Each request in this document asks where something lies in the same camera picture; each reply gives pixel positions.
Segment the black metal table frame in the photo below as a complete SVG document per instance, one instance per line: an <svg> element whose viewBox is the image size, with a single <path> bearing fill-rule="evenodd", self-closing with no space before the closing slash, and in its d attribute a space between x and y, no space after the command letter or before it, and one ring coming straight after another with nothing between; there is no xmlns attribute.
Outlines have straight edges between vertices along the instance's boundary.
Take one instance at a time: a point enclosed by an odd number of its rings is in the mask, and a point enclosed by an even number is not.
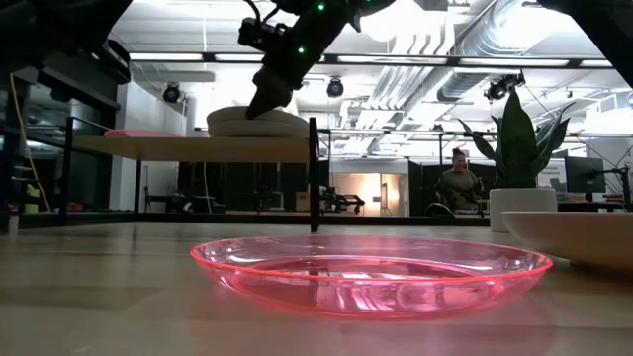
<svg viewBox="0 0 633 356"><path fill-rule="evenodd" d="M68 226L74 224L94 223L123 223L123 222L167 222L167 223L270 223L270 224L306 224L310 212L307 214L290 215L235 215L235 214L159 214L147 213L144 221L132 219L133 209L123 212L106 213L72 213L66 207L61 207L58 213L35 214L20 222L24 218L19 210L0 203L0 231L16 230L19 227L44 227L50 225ZM350 215L320 215L319 226L322 225L394 225L394 226L487 226L486 218L353 218Z"/></svg>

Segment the green leafy plant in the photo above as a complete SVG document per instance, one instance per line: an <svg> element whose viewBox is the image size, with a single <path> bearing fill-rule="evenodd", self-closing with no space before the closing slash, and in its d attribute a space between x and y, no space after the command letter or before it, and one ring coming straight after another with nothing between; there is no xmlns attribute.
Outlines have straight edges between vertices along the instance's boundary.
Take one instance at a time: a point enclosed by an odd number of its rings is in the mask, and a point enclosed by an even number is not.
<svg viewBox="0 0 633 356"><path fill-rule="evenodd" d="M518 94L512 90L502 116L492 116L497 126L495 148L463 121L460 124L473 138L478 151L495 162L498 188L536 188L538 174L546 168L552 152L561 146L566 137L569 120L563 119L563 116L572 106L573 103L565 106L536 132Z"/></svg>

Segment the dark computer monitor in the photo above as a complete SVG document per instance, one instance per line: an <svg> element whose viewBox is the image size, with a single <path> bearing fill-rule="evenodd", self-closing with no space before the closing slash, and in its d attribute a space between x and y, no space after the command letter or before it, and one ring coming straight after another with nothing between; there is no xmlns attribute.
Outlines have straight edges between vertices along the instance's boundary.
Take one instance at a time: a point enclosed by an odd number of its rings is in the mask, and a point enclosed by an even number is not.
<svg viewBox="0 0 633 356"><path fill-rule="evenodd" d="M569 193L605 193L603 162L600 158L567 156L565 159L567 191Z"/></svg>

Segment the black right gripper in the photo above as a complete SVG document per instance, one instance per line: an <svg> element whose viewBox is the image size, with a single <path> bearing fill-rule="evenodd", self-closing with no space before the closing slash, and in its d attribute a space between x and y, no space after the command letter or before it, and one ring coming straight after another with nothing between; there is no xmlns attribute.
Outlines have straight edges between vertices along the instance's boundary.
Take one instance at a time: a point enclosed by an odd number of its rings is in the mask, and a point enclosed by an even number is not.
<svg viewBox="0 0 633 356"><path fill-rule="evenodd" d="M376 14L396 0L271 0L275 11L297 16L291 26L271 25L256 14L242 20L240 45L264 53L262 67L255 74L255 94L246 109L254 119L274 108L287 106L292 91L302 86L309 70L346 26L361 30L360 20Z"/></svg>

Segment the pink transparent plastic plate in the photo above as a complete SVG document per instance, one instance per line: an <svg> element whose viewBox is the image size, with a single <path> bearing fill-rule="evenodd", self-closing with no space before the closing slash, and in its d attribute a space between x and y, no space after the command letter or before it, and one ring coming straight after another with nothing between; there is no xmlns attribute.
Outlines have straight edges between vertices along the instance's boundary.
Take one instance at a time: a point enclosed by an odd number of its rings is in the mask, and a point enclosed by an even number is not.
<svg viewBox="0 0 633 356"><path fill-rule="evenodd" d="M210 279L262 306L370 320L489 309L525 295L553 265L516 247L376 234L229 238L190 255Z"/></svg>
<svg viewBox="0 0 633 356"><path fill-rule="evenodd" d="M179 134L157 130L116 129L104 132L104 137L179 137Z"/></svg>

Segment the small light blue plate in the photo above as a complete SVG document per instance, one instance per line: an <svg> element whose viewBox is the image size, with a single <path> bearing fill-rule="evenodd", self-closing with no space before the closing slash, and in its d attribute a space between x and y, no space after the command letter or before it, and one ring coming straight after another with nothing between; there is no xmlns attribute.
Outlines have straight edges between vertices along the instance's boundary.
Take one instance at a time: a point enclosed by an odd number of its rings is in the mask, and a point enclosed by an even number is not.
<svg viewBox="0 0 633 356"><path fill-rule="evenodd" d="M246 120L246 111L247 107L245 106L233 106L217 109L207 115L207 124L211 126L222 122ZM307 123L307 121L301 117L280 110L268 111L259 116L256 116L255 120L279 122L293 125Z"/></svg>

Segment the wooden shelf with black legs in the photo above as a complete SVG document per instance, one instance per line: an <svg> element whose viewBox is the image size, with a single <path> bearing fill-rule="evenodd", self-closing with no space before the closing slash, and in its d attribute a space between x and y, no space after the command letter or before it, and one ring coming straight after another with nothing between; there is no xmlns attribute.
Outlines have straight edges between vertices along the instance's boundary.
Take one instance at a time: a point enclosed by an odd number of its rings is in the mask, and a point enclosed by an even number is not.
<svg viewBox="0 0 633 356"><path fill-rule="evenodd" d="M319 152L317 119L309 119L309 136L300 137L113 137L65 134L66 152L103 153L136 162L132 219L144 221L139 210L140 180L145 162L306 163L310 185L311 232L319 228Z"/></svg>

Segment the white plant pot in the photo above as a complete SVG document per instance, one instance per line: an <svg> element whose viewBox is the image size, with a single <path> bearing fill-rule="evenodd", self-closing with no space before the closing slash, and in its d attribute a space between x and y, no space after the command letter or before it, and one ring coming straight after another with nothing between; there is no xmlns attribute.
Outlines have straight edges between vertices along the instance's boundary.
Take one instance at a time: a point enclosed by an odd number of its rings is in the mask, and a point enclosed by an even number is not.
<svg viewBox="0 0 633 356"><path fill-rule="evenodd" d="M551 188L505 188L490 190L490 228L508 233L502 214L505 212L557 212L557 194Z"/></svg>

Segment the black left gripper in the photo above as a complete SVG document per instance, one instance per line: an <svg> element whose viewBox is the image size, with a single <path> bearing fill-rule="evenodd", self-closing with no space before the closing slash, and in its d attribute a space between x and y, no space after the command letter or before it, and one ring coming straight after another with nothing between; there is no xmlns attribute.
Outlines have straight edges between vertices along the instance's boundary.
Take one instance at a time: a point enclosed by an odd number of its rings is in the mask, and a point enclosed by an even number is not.
<svg viewBox="0 0 633 356"><path fill-rule="evenodd" d="M109 34L133 0L82 0L77 3L77 38L84 51L99 61L99 66L116 83L131 81L129 52Z"/></svg>

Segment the orange black wheeled cart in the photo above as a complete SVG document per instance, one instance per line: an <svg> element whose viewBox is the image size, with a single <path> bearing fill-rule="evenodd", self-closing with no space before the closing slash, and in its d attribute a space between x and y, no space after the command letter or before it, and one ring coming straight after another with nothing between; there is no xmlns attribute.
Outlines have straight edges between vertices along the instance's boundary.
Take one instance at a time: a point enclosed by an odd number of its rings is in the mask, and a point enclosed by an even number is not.
<svg viewBox="0 0 633 356"><path fill-rule="evenodd" d="M326 213L347 213L352 208L355 215L359 215L365 201L358 195L339 194L334 187L319 187L319 212L323 216Z"/></svg>

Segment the beige plate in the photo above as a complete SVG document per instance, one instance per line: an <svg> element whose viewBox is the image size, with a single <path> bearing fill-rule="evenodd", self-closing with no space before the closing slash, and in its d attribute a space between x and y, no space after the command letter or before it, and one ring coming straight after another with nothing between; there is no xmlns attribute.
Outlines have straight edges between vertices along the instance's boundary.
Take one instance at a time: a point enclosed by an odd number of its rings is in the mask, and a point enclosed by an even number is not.
<svg viewBox="0 0 633 356"><path fill-rule="evenodd" d="M505 212L509 233L540 252L633 273L633 213Z"/></svg>

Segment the person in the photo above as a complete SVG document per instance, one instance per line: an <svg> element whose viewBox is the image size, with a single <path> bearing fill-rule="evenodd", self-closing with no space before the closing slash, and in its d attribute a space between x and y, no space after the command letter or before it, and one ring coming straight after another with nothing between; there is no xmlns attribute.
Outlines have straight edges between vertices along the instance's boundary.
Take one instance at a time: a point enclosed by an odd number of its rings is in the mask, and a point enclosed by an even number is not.
<svg viewBox="0 0 633 356"><path fill-rule="evenodd" d="M476 211L482 185L468 168L466 155L459 148L452 150L452 167L444 171L435 185L439 202L451 211Z"/></svg>

